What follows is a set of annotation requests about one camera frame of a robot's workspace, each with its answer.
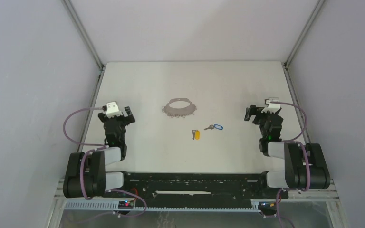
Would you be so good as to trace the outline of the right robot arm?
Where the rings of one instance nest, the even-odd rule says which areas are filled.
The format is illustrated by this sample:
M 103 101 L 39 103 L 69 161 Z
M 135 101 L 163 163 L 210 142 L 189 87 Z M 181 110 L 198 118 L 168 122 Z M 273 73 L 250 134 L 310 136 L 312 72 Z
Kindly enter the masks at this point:
M 266 107 L 255 105 L 246 108 L 244 120 L 249 121 L 253 117 L 252 123 L 260 129 L 260 152 L 264 156 L 278 158 L 284 162 L 282 171 L 266 172 L 266 180 L 257 186 L 258 194 L 269 199 L 276 193 L 277 188 L 302 191 L 327 189 L 331 177 L 320 144 L 283 141 L 281 130 L 284 119 L 279 113 L 279 109 L 270 111 Z

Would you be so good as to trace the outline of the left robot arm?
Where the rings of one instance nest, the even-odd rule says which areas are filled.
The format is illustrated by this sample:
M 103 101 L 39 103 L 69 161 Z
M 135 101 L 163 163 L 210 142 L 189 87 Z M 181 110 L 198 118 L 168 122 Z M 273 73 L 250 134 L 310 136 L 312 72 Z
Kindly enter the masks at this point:
M 69 137 L 66 132 L 68 120 L 79 112 L 93 110 L 101 111 L 98 118 L 103 123 L 105 131 L 104 143 L 81 143 Z M 115 155 L 115 162 L 126 158 L 126 127 L 135 123 L 135 118 L 129 106 L 125 107 L 125 111 L 126 115 L 104 105 L 102 107 L 82 108 L 66 117 L 63 123 L 65 137 L 75 144 L 95 147 L 87 152 L 70 154 L 63 183 L 63 194 L 66 198 L 83 197 L 86 200 L 91 200 L 93 197 L 103 196 L 106 190 L 106 152 Z

